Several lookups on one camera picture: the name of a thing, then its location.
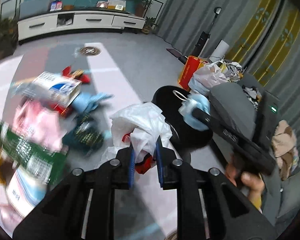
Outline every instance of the drawer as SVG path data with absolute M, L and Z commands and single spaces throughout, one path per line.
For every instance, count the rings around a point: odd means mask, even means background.
M 113 21 L 113 15 L 102 14 L 75 14 L 74 28 L 102 28 L 110 27 Z
M 124 17 L 124 16 L 114 16 L 112 22 L 112 26 L 131 27 L 137 29 L 142 29 L 144 24 L 145 24 L 145 20 L 131 18 L 131 17 Z
M 19 40 L 54 31 L 57 19 L 58 15 L 50 15 L 18 22 Z

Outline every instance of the beige cloth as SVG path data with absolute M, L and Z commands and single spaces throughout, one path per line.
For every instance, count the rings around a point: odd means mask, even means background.
M 297 152 L 297 137 L 287 121 L 279 122 L 272 137 L 272 148 L 280 169 L 281 180 L 290 176 L 293 157 Z

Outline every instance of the paper towel roll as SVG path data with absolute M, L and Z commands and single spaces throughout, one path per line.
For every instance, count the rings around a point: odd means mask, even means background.
M 221 60 L 223 56 L 226 54 L 227 50 L 229 48 L 229 45 L 224 42 L 223 40 L 220 41 L 219 45 L 216 47 L 212 55 L 209 57 L 211 62 L 216 62 L 218 60 Z

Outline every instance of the green package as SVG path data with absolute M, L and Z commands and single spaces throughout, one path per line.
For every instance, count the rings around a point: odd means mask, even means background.
M 0 145 L 14 161 L 20 163 L 31 175 L 53 184 L 63 171 L 65 152 L 50 152 L 11 131 L 7 123 L 0 121 Z

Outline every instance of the floor drain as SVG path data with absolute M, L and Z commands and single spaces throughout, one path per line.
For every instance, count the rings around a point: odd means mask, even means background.
M 80 53 L 84 56 L 96 56 L 101 53 L 101 49 L 96 47 L 83 47 L 80 49 Z

